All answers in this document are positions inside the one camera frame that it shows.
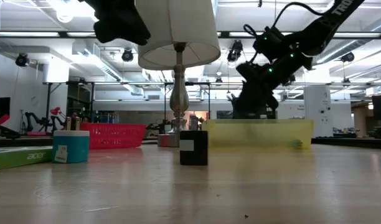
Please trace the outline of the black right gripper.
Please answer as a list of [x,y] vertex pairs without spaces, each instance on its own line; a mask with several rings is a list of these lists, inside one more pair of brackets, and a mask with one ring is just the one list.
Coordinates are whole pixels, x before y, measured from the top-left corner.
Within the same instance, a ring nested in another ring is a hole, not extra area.
[[280,85],[288,86],[295,81],[293,74],[275,73],[270,64],[259,66],[250,62],[241,63],[237,72],[245,79],[238,96],[231,94],[233,119],[260,119],[266,108],[276,110],[279,103],[273,90]]

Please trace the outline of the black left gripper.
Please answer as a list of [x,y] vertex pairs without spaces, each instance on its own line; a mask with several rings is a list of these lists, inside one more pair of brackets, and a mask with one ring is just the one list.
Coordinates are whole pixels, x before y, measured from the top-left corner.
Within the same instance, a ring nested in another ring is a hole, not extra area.
[[102,44],[123,39],[146,45],[151,34],[135,5],[135,0],[85,0],[98,19],[94,23],[95,36]]

